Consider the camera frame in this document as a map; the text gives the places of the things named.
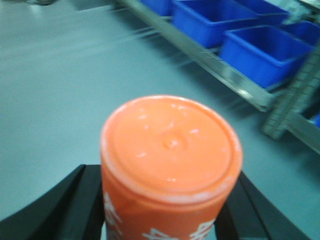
orange cap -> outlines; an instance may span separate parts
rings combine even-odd
[[[118,108],[101,136],[102,164],[133,193],[165,204],[196,204],[230,192],[242,166],[231,126],[195,101],[168,95]]]

shelving unit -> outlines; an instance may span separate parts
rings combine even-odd
[[[295,76],[287,93],[278,99],[276,107],[262,130],[279,139],[286,130],[320,154],[320,128],[302,116],[320,88],[320,42]]]
[[[204,48],[184,35],[170,23],[169,17],[157,15],[139,0],[114,0],[115,9],[123,7],[154,28],[168,42],[259,111],[267,112],[275,106],[262,129],[267,135],[279,139],[288,130],[320,153],[320,128],[300,114],[320,87],[320,44],[290,86],[285,90],[272,92],[228,65],[212,49]]]
[[[202,47],[184,35],[169,21],[154,13],[139,0],[114,0],[114,4],[116,9],[120,5],[129,9],[134,15],[153,27],[171,44],[259,111],[267,112],[273,106],[277,93],[271,93],[251,81],[221,60],[213,51]]]

epoxy floor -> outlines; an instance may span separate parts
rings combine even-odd
[[[119,105],[170,94],[224,116],[241,139],[247,176],[319,240],[320,156],[290,134],[265,136],[266,113],[150,35],[127,10],[103,5],[0,1],[0,220],[79,164],[99,164],[101,127]]]

orange bottle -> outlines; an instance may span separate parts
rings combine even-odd
[[[220,115],[167,95],[118,108],[100,150],[108,240],[204,240],[243,160]]]

blue plastic bin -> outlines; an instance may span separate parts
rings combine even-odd
[[[220,57],[263,88],[297,72],[314,47],[273,26],[227,31]]]
[[[312,46],[316,46],[320,41],[320,26],[312,22],[301,21],[283,25],[281,28]]]
[[[173,0],[141,0],[160,16],[171,16]]]
[[[315,118],[314,124],[320,128],[320,113],[319,113],[318,116]]]
[[[257,14],[232,0],[173,2],[173,24],[206,48],[221,45],[224,32],[256,24]]]
[[[280,25],[289,12],[265,0],[235,0],[258,14],[257,25]]]

